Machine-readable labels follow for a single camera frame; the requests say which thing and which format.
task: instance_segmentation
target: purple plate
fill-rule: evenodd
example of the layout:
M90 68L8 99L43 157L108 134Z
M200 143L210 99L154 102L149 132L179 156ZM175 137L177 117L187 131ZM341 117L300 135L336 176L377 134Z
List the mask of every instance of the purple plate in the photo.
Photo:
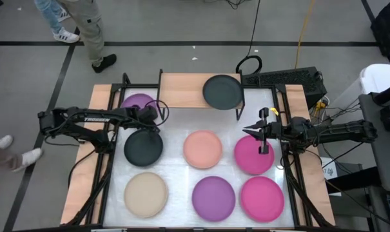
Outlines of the purple plate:
M153 101L153 99L149 95L144 93L136 93L126 98L126 100L124 100L124 102L122 103L121 108L138 105L140 109L142 109L150 101ZM156 108L156 102L149 103L149 105Z
M235 208L235 192L223 178L206 177L200 180L192 193L192 204L203 219L218 222L229 217Z

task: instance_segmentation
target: black plate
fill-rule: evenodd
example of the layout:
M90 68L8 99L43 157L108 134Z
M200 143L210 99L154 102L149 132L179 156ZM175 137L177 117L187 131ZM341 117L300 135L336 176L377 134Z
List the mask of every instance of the black plate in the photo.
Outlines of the black plate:
M163 141L158 133L138 130L132 133L124 144L124 156L133 165L149 166L162 154Z
M203 86L205 101L215 109L230 110L242 101L242 86L228 75L216 75Z

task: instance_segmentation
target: khaki pants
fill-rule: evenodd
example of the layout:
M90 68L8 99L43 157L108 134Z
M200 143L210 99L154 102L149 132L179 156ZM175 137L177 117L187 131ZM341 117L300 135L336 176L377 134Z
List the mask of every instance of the khaki pants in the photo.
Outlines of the khaki pants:
M94 66L103 60L103 25L95 0L57 0L71 15L80 30L80 36Z
M21 155L0 148L0 166L15 170L21 166L22 162L23 157Z

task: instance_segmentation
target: black floor stripe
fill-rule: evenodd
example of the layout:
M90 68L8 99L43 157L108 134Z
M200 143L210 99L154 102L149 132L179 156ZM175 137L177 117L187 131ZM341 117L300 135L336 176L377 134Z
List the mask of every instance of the black floor stripe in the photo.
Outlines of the black floor stripe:
M250 41L130 41L105 42L105 46L249 46ZM57 41L0 41L0 46L83 46L82 42L66 44ZM298 46L293 41L254 41L253 46ZM302 42L301 46L374 47L376 42Z
M375 16L374 16L373 11L371 10L371 7L369 7L368 1L367 0L361 0L361 2L362 2L362 5L365 8L365 11L367 12L367 15L368 15L368 18L369 18L370 22L372 23L375 20Z
M77 35L79 34L79 30L77 28L75 30L75 34ZM54 86L52 97L50 98L50 102L48 103L47 110L51 110L55 108L57 99L59 98L61 87L63 86L64 79L66 78L67 69L73 57L74 48L75 48L74 45L68 48L66 57L64 58L63 65L60 70L59 77ZM43 144L43 139L44 139L43 135L41 135L39 132L34 143L34 148L40 148ZM12 208L10 210L10 213L8 214L8 218L4 226L4 230L3 230L4 232L13 231L14 224L19 214L21 204L23 203L24 196L26 195L28 184L30 182L30 179L32 178L34 167L35 167L35 163L27 167L26 170L24 171L23 179L20 183L19 189L14 198Z

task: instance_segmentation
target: wooden shelf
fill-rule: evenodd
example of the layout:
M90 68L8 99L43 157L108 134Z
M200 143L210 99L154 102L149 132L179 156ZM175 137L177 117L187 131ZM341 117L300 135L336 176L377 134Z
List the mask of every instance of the wooden shelf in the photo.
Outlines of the wooden shelf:
M218 74L229 75L240 82L238 73L161 73L159 100L169 108L211 108L202 90L205 82ZM243 102L236 108L240 109L242 105Z

